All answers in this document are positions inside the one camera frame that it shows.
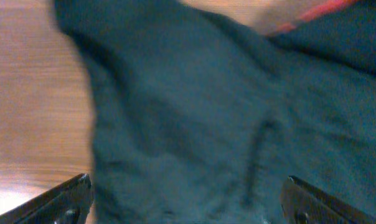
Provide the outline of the black shorts patterned waistband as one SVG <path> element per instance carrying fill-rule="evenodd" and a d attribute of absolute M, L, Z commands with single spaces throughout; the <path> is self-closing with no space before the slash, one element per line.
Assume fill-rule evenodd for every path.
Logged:
<path fill-rule="evenodd" d="M 179 1 L 55 1 L 98 223 L 283 223 L 295 175 L 376 217 L 376 1 L 266 37 Z"/>

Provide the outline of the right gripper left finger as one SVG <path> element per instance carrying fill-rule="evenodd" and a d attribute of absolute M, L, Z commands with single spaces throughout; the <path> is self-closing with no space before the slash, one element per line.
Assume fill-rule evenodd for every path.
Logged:
<path fill-rule="evenodd" d="M 88 174 L 77 176 L 0 215 L 0 224 L 85 224 L 93 204 Z"/>

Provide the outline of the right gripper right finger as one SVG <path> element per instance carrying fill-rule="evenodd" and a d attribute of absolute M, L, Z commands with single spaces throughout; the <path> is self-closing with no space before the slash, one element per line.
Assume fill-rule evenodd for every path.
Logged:
<path fill-rule="evenodd" d="M 376 224 L 376 218 L 289 176 L 281 191 L 281 208 L 289 224 Z"/>

